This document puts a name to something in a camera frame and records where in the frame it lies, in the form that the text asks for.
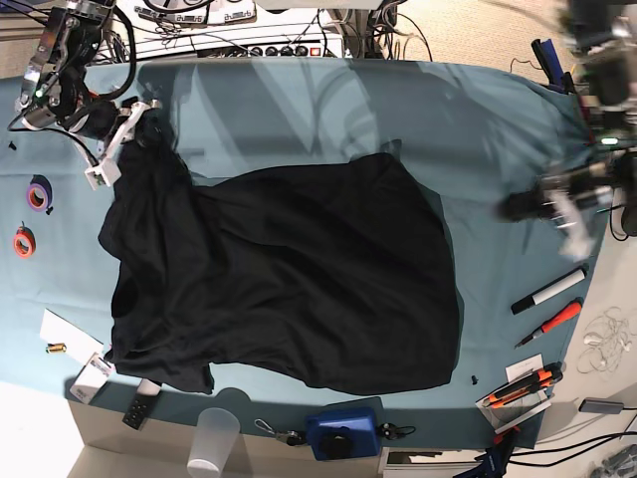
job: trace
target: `keychain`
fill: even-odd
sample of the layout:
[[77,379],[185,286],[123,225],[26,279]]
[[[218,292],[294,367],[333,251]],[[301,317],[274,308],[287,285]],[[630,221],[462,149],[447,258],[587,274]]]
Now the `keychain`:
[[285,443],[288,446],[303,446],[308,444],[304,431],[277,431],[270,426],[266,420],[262,420],[261,418],[255,420],[255,426],[271,434],[277,441]]

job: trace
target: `purple tape roll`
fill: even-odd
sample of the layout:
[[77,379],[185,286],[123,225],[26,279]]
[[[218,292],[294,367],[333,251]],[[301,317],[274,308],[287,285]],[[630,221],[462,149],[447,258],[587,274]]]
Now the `purple tape roll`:
[[51,184],[44,176],[34,176],[27,189],[27,203],[36,212],[46,211],[51,207],[53,194]]

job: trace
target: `blue table surface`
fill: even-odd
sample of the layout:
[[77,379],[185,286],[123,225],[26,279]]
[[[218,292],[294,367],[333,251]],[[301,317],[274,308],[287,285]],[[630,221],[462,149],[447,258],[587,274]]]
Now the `blue table surface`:
[[[125,74],[126,66],[94,67],[89,84],[109,91]],[[0,123],[13,116],[19,91],[18,79],[0,82]],[[458,364],[447,385],[365,398],[310,389],[247,365],[211,364],[213,396],[168,388],[154,418],[194,424],[202,409],[221,406],[239,417],[244,433],[261,434],[255,418],[294,429],[307,414],[346,402],[340,406],[373,406],[379,421],[417,426],[401,446],[484,448],[493,428],[474,402],[506,381],[507,365],[535,354],[544,363],[564,357],[575,321],[518,350],[514,344],[585,296],[592,274],[514,317],[513,302],[575,265],[559,255],[563,238],[550,224],[502,223],[494,208],[509,192],[529,188],[551,162],[585,160],[587,135],[571,98],[487,68],[337,59],[151,62],[139,67],[133,94],[162,101],[178,133],[177,150],[203,183],[392,150],[444,218],[463,310]],[[70,357],[44,353],[43,311],[108,347],[118,272],[117,260],[97,241],[112,191],[93,192],[85,167],[64,137],[0,131],[0,379],[64,396],[80,367]],[[34,174],[53,185],[50,216],[26,203]],[[12,248],[23,221],[37,240],[28,260]],[[603,218],[593,224],[597,247],[603,227]],[[588,264],[592,272],[594,259]],[[400,351],[379,353],[392,360]],[[114,375],[94,405],[125,411],[138,382]],[[534,444],[538,427],[538,419],[526,424],[523,444]]]

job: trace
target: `card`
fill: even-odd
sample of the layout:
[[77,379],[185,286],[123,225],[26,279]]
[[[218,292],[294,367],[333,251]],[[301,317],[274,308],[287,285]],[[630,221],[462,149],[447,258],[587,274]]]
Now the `card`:
[[71,395],[82,403],[91,403],[111,373],[110,365],[103,361],[99,354],[94,354],[71,386]]
[[40,338],[47,344],[64,344],[67,354],[82,365],[88,363],[93,354],[101,355],[104,351],[104,344],[49,310],[45,310],[42,317]]

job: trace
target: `white marker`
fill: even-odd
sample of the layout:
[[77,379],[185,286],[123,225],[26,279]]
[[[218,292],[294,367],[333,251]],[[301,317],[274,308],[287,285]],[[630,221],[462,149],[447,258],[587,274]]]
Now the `white marker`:
[[531,307],[536,306],[537,304],[541,304],[545,300],[556,296],[560,292],[563,292],[569,287],[572,287],[575,284],[583,281],[585,278],[586,271],[582,267],[575,269],[573,272],[560,277],[556,281],[551,282],[547,286],[542,287],[538,291],[535,291],[532,294],[524,297],[521,301],[517,301],[511,306],[511,311],[514,313],[514,315],[519,314],[526,309],[530,309]]

